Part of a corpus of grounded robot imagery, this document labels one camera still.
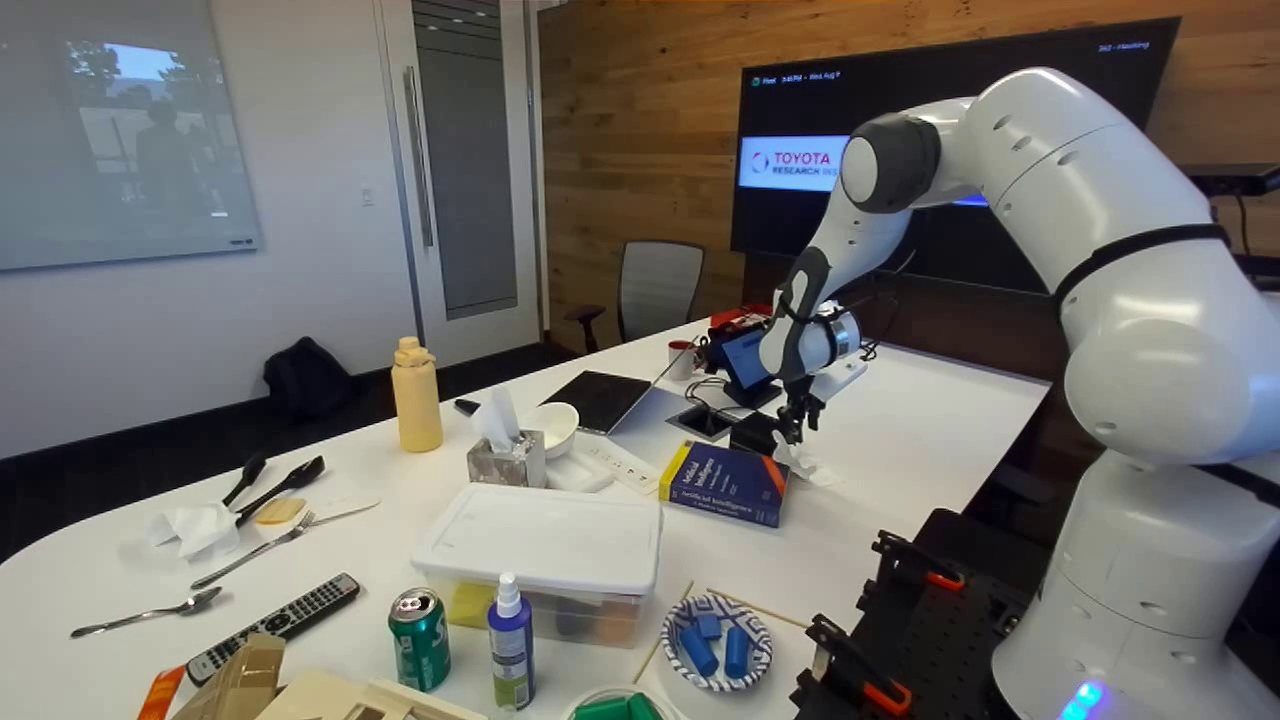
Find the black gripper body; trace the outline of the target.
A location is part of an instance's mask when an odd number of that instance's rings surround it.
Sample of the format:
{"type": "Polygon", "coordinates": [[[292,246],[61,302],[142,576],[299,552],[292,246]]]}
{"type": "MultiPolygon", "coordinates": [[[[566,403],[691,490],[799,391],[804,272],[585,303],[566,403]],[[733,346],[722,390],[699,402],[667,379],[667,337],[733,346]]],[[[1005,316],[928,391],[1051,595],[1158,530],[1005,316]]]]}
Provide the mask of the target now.
{"type": "Polygon", "coordinates": [[[814,391],[814,379],[783,383],[783,409],[777,412],[777,429],[787,443],[799,443],[810,429],[819,425],[826,402],[814,391]]]}

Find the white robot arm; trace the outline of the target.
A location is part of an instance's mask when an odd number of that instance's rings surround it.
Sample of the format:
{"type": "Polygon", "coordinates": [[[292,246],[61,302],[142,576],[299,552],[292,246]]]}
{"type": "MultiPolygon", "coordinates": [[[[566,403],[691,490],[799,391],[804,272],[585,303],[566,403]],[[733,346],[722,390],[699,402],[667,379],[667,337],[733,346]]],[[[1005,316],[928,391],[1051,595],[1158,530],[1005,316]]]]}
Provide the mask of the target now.
{"type": "Polygon", "coordinates": [[[919,209],[986,198],[1057,298],[1066,402],[1100,458],[1039,593],[992,649],[1020,720],[1280,720],[1229,627],[1280,541],[1280,316],[1203,194],[1103,95],[1020,70],[978,95],[859,125],[771,298],[761,366],[799,415],[859,340],[833,298],[919,209]]]}

